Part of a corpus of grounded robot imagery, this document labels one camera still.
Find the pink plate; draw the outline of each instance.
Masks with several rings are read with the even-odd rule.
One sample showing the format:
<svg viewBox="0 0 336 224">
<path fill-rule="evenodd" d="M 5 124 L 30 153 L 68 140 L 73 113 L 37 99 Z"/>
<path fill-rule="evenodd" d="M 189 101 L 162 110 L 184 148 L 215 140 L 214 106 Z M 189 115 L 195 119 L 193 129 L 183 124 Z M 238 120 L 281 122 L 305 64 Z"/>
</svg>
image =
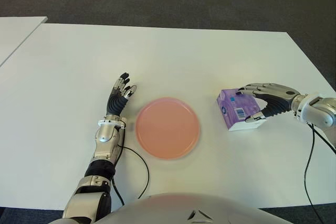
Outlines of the pink plate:
<svg viewBox="0 0 336 224">
<path fill-rule="evenodd" d="M 138 115 L 135 131 L 140 145 L 155 157 L 186 155 L 196 145 L 200 125 L 194 111 L 175 98 L 150 102 Z"/>
</svg>

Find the white table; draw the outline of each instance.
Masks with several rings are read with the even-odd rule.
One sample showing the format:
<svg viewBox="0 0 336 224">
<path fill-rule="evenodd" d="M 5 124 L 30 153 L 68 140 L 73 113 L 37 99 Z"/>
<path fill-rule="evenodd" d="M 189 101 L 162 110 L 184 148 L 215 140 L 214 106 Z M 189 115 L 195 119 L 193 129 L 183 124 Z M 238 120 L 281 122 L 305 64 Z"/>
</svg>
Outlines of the white table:
<svg viewBox="0 0 336 224">
<path fill-rule="evenodd" d="M 0 67 L 47 17 L 0 17 Z"/>
<path fill-rule="evenodd" d="M 0 69 L 0 206 L 64 209 L 124 71 L 138 85 L 123 116 L 126 145 L 150 167 L 146 195 L 207 193 L 257 208 L 309 204 L 303 171 L 310 129 L 286 113 L 256 130 L 228 132 L 216 103 L 221 89 L 251 82 L 334 97 L 287 33 L 42 24 Z M 174 161 L 152 157 L 135 138 L 136 115 L 160 97 L 188 103 L 201 125 L 196 147 Z M 125 151 L 116 183 L 126 203 L 145 181 L 142 162 Z M 335 185 L 335 157 L 317 139 L 307 176 L 312 201 L 336 201 Z"/>
</svg>

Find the purple box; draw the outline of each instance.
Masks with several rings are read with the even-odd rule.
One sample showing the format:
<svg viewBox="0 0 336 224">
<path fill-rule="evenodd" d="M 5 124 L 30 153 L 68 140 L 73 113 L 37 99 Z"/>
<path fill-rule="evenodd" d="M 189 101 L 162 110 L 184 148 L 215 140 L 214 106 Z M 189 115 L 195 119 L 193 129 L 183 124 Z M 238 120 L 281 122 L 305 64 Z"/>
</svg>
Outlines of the purple box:
<svg viewBox="0 0 336 224">
<path fill-rule="evenodd" d="M 223 89 L 217 102 L 229 131 L 254 129 L 266 119 L 246 123 L 245 118 L 260 111 L 257 101 L 251 95 L 236 95 L 238 89 Z"/>
</svg>

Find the black cable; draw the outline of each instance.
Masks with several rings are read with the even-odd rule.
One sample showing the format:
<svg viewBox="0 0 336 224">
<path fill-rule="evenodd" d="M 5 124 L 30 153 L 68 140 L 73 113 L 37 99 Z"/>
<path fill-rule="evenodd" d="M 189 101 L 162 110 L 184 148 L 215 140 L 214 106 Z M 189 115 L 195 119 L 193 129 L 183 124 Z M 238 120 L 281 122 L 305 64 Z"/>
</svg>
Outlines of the black cable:
<svg viewBox="0 0 336 224">
<path fill-rule="evenodd" d="M 121 195 L 120 195 L 120 193 L 119 193 L 119 191 L 118 191 L 118 189 L 115 185 L 114 178 L 112 178 L 112 186 L 113 186 L 113 189 L 114 189 L 115 193 L 118 195 L 118 198 L 120 199 L 121 204 L 124 206 L 125 205 L 124 200 L 122 199 L 122 197 L 121 197 Z"/>
<path fill-rule="evenodd" d="M 309 199 L 309 202 L 310 202 L 310 205 L 311 207 L 313 208 L 315 214 L 317 215 L 317 217 L 319 218 L 320 222 L 322 224 L 324 224 L 324 222 L 322 221 L 321 217 L 319 216 L 319 214 L 317 213 L 313 203 L 311 202 L 310 200 L 310 197 L 309 197 L 309 194 L 308 194 L 308 191 L 307 191 L 307 185 L 306 185 L 306 176 L 307 176 L 307 170 L 308 170 L 308 166 L 309 166 L 309 163 L 310 163 L 310 160 L 311 160 L 311 155 L 313 154 L 313 150 L 314 150 L 314 146 L 315 146 L 315 130 L 314 130 L 314 126 L 313 124 L 309 125 L 309 127 L 311 127 L 312 129 L 312 132 L 313 132 L 313 142 L 312 142 L 312 145 L 311 145 L 311 150 L 310 150 L 310 154 L 309 154 L 309 158 L 308 158 L 308 162 L 307 162 L 307 165 L 306 165 L 306 169 L 304 170 L 305 171 L 305 175 L 304 175 L 304 179 L 303 179 L 303 183 L 304 183 L 304 188 L 305 188 L 305 191 L 306 191 L 306 194 L 307 194 L 307 197 Z"/>
<path fill-rule="evenodd" d="M 125 128 L 123 129 L 123 134 L 122 134 L 123 137 L 122 137 L 122 143 L 121 143 L 121 146 L 118 145 L 119 147 L 121 147 L 121 151 L 120 151 L 120 153 L 119 153 L 119 156 L 117 157 L 117 160 L 115 160 L 115 164 L 114 164 L 114 166 L 117 165 L 117 163 L 118 163 L 118 161 L 119 161 L 119 159 L 120 159 L 120 157 L 121 157 L 122 151 L 123 151 L 123 149 L 124 149 L 124 144 L 125 144 L 126 123 L 125 123 L 124 121 L 122 121 L 122 122 L 125 124 Z"/>
<path fill-rule="evenodd" d="M 145 164 L 146 169 L 147 169 L 147 183 L 146 183 L 146 186 L 145 186 L 144 190 L 142 191 L 142 193 L 141 193 L 140 196 L 138 197 L 138 199 L 140 199 L 141 196 L 142 196 L 142 195 L 145 193 L 145 191 L 147 190 L 147 187 L 148 187 L 148 184 L 149 184 L 149 180 L 150 180 L 149 168 L 148 168 L 148 165 L 147 165 L 146 161 L 143 159 L 143 157 L 142 157 L 139 153 L 137 153 L 135 150 L 133 150 L 133 149 L 131 149 L 131 148 L 125 146 L 125 132 L 126 132 L 126 130 L 123 129 L 123 140 L 122 140 L 121 145 L 118 145 L 118 146 L 121 148 L 121 151 L 120 151 L 120 153 L 119 153 L 119 156 L 118 156 L 117 159 L 115 160 L 115 165 L 114 165 L 114 166 L 117 165 L 117 163 L 118 163 L 118 161 L 119 161 L 119 159 L 120 159 L 120 157 L 121 157 L 121 154 L 122 154 L 122 151 L 123 151 L 124 148 L 125 148 L 125 149 L 128 149 L 128 150 L 130 150 L 130 151 L 132 151 L 132 152 L 134 152 L 135 154 L 137 154 L 137 156 L 138 156 L 139 158 L 141 158 L 141 160 L 143 161 L 143 163 Z M 124 203 L 124 201 L 123 201 L 123 199 L 122 199 L 122 197 L 121 197 L 121 195 L 120 195 L 120 193 L 119 193 L 119 191 L 118 191 L 118 189 L 117 189 L 117 186 L 115 185 L 114 178 L 112 178 L 112 186 L 113 186 L 113 189 L 114 189 L 115 193 L 117 194 L 118 198 L 120 199 L 121 204 L 124 206 L 125 203 Z"/>
<path fill-rule="evenodd" d="M 323 137 L 321 136 L 321 134 L 319 132 L 317 132 L 315 129 L 314 129 L 314 126 L 313 124 L 308 124 L 308 126 L 317 134 L 317 136 L 319 136 L 330 148 L 331 150 L 335 153 L 336 155 L 336 150 L 332 147 L 332 145 Z"/>
<path fill-rule="evenodd" d="M 122 146 L 118 145 L 119 147 L 121 147 L 121 151 L 120 151 L 120 153 L 119 153 L 117 159 L 115 160 L 114 167 L 116 167 L 116 165 L 117 165 L 117 163 L 118 163 L 118 161 L 119 161 L 119 159 L 120 159 L 120 156 L 121 156 L 121 154 L 122 154 L 122 151 L 123 151 L 123 149 L 124 149 L 124 144 L 125 144 L 125 132 L 126 132 L 126 129 L 125 129 L 125 128 L 123 129 Z M 124 205 L 125 205 L 124 200 L 122 199 L 122 197 L 121 197 L 121 195 L 120 195 L 120 193 L 119 193 L 119 191 L 118 191 L 118 189 L 117 189 L 117 186 L 115 185 L 116 183 L 114 182 L 114 178 L 112 178 L 111 181 L 112 181 L 112 186 L 113 186 L 113 189 L 114 189 L 115 193 L 117 194 L 118 198 L 120 199 L 121 204 L 124 206 Z"/>
<path fill-rule="evenodd" d="M 131 148 L 129 148 L 129 147 L 124 146 L 124 148 L 125 148 L 125 149 L 128 149 L 128 150 L 130 150 L 130 151 L 132 151 L 132 152 L 134 152 L 135 154 L 137 154 L 137 156 L 138 156 L 139 158 L 141 158 L 141 160 L 143 161 L 143 163 L 145 164 L 146 169 L 147 169 L 147 183 L 146 183 L 146 186 L 145 186 L 144 190 L 142 191 L 142 193 L 141 193 L 140 196 L 138 197 L 138 199 L 140 199 L 141 196 L 142 196 L 142 195 L 144 194 L 144 192 L 146 191 L 146 189 L 147 189 L 147 187 L 148 187 L 148 184 L 149 184 L 149 179 L 150 179 L 149 168 L 148 168 L 148 165 L 147 165 L 146 161 L 143 159 L 142 156 L 140 156 L 139 153 L 137 153 L 135 150 L 133 150 L 133 149 L 131 149 Z"/>
</svg>

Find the robotic hand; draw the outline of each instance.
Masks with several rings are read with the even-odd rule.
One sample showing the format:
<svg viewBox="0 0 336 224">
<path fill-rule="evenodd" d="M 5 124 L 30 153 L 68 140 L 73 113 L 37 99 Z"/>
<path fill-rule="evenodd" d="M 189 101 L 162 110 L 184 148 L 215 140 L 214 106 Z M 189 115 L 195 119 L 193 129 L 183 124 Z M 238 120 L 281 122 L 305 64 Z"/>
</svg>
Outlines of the robotic hand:
<svg viewBox="0 0 336 224">
<path fill-rule="evenodd" d="M 98 122 L 100 126 L 95 135 L 96 150 L 78 186 L 70 198 L 62 219 L 53 224 L 94 223 L 111 212 L 111 181 L 115 174 L 115 167 L 121 155 L 121 148 L 125 137 L 126 119 L 120 118 L 120 113 L 136 86 L 125 85 L 130 81 L 129 74 L 122 74 L 111 91 L 106 116 Z"/>
<path fill-rule="evenodd" d="M 318 93 L 300 94 L 297 90 L 275 83 L 253 83 L 240 88 L 237 95 L 249 94 L 265 100 L 264 109 L 245 119 L 253 122 L 293 110 L 302 123 L 312 123 L 322 129 L 336 146 L 336 98 L 323 98 Z"/>
</svg>

